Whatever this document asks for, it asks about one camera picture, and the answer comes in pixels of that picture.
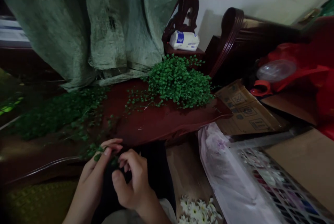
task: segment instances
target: white tissue package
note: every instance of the white tissue package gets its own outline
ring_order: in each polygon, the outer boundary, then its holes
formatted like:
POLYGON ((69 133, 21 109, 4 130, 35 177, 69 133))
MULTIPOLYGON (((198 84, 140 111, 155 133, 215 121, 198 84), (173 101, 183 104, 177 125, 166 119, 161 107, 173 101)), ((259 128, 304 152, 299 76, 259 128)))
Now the white tissue package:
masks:
POLYGON ((199 37, 192 32, 175 31, 170 37, 169 44, 175 50, 180 49, 194 52, 198 47, 199 37))

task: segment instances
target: hand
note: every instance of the hand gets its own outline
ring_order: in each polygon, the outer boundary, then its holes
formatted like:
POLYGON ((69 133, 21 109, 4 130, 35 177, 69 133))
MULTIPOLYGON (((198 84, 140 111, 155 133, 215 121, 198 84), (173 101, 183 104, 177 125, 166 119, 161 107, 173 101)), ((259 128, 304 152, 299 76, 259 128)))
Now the hand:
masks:
POLYGON ((149 201, 157 197, 149 185, 147 174, 147 160, 139 156, 134 150, 122 153, 119 157, 120 168, 132 172, 132 180, 126 184, 120 170, 112 173, 112 182, 117 193, 119 203, 128 209, 139 212, 149 201))
POLYGON ((119 203, 125 208, 136 210, 146 224, 172 224, 149 185, 147 160, 132 149, 122 153, 119 160, 120 168, 124 167, 125 172, 132 173, 129 184, 126 184, 120 170, 112 173, 119 203))
POLYGON ((118 153, 122 149, 120 145, 122 141, 122 139, 111 139, 103 142, 101 146, 106 149, 99 161, 95 162, 93 157, 86 163, 63 224, 83 224, 91 222, 101 199, 104 169, 110 160, 111 152, 115 151, 118 153))

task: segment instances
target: floor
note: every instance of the floor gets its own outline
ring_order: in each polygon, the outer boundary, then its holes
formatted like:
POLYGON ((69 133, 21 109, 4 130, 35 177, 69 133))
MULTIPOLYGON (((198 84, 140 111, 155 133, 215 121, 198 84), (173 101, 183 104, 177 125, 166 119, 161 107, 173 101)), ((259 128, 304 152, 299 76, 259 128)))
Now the floor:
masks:
MULTIPOLYGON (((196 139, 167 148, 167 160, 174 184, 177 218, 182 215, 181 196, 188 195, 191 199, 206 202, 209 202, 210 196, 214 197, 199 157, 196 139)), ((222 214, 215 197, 214 205, 222 214)))

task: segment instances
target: finger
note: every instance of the finger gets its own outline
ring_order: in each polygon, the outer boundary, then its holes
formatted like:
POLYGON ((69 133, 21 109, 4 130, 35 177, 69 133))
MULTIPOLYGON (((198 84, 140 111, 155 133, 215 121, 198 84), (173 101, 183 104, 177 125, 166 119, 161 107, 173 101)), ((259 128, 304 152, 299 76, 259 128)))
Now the finger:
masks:
POLYGON ((113 171, 111 177, 118 201, 125 207, 133 196, 133 190, 126 184, 124 175, 120 170, 113 171))
POLYGON ((119 168, 124 167, 125 164, 126 164, 126 161, 125 161, 125 160, 121 160, 121 161, 119 161, 119 168))
POLYGON ((107 145, 107 146, 105 146, 103 148, 106 148, 106 147, 110 147, 111 150, 113 152, 115 152, 115 153, 119 153, 122 150, 122 148, 123 148, 123 146, 119 145, 119 144, 109 144, 109 145, 107 145))
POLYGON ((80 175, 79 184, 84 183, 88 176, 92 173, 94 167, 96 165, 96 162, 94 161, 94 157, 91 158, 83 167, 82 173, 80 175))
POLYGON ((132 175, 135 176, 136 174, 139 174, 142 172, 142 162, 140 159, 142 159, 133 149, 130 149, 129 151, 122 153, 119 157, 119 159, 127 161, 129 164, 132 175))
POLYGON ((104 152, 101 154, 100 159, 98 160, 98 162, 95 165, 94 170, 92 171, 91 175, 95 176, 99 176, 99 175, 103 175, 104 173, 104 169, 106 167, 106 165, 108 164, 109 160, 111 157, 111 148, 107 147, 104 152))
POLYGON ((110 144, 120 144, 122 142, 123 142, 123 139, 110 139, 110 140, 106 140, 106 141, 102 142, 101 146, 106 147, 110 144))
POLYGON ((130 165, 129 163, 126 163, 124 166, 124 172, 130 171, 130 165))

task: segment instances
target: left hand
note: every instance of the left hand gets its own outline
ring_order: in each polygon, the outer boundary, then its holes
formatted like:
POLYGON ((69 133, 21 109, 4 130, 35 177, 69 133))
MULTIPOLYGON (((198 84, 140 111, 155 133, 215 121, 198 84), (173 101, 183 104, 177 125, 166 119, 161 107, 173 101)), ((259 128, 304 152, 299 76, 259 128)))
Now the left hand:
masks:
POLYGON ((122 149, 120 145, 122 141, 122 139, 111 139, 103 142, 101 146, 107 148, 99 161, 95 162, 93 157, 86 163, 63 224, 84 224, 91 222, 101 199, 104 169, 110 160, 111 152, 116 151, 118 153, 122 149))

